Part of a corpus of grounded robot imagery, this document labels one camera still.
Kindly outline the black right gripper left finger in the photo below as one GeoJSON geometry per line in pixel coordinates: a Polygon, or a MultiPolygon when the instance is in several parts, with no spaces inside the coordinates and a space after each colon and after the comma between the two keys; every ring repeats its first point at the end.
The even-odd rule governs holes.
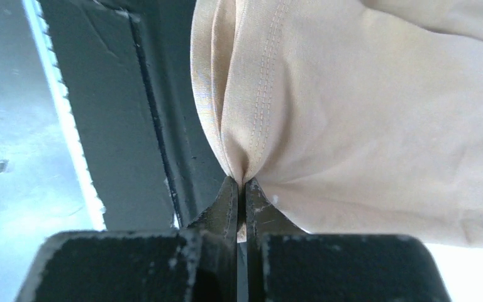
{"type": "Polygon", "coordinates": [[[170,231],[60,232],[40,247],[17,301],[235,301],[238,186],[170,231]]]}

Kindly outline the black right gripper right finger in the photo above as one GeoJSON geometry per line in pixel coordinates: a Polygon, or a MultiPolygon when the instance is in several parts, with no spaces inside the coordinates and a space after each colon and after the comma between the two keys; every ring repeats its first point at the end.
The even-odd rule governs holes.
{"type": "Polygon", "coordinates": [[[408,235],[308,234],[245,184],[250,301],[449,301],[428,249],[408,235]]]}

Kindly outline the beige t shirt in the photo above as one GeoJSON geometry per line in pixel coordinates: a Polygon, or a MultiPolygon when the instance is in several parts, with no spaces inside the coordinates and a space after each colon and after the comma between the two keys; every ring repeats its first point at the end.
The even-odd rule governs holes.
{"type": "Polygon", "coordinates": [[[311,233],[483,247],[483,1],[198,1],[205,136],[311,233]]]}

